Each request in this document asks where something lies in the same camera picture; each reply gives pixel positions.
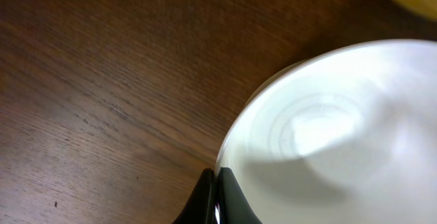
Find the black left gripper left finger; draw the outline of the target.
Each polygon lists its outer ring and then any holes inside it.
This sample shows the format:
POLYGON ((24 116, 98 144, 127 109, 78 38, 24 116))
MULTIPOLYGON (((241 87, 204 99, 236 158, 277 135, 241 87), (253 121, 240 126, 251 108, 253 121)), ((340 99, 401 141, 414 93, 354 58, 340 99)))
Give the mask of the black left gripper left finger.
POLYGON ((215 174, 204 169, 181 213, 173 224, 214 224, 215 174))

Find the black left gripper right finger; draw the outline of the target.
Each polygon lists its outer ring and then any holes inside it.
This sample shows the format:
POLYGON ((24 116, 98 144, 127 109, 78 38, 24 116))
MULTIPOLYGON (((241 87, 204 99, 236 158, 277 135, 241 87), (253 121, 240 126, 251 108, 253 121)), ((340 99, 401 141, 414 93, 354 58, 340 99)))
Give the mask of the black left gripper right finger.
POLYGON ((217 191, 217 223, 262 223, 252 211, 230 168, 222 167, 219 171, 217 191))

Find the white bowl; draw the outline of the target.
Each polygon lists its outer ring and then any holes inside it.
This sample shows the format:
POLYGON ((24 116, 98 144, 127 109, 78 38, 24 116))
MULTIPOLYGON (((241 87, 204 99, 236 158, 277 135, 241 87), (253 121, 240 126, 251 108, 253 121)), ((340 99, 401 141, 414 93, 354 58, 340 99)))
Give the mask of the white bowl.
POLYGON ((436 222, 436 43, 378 40, 279 73, 229 129, 262 223, 436 222))

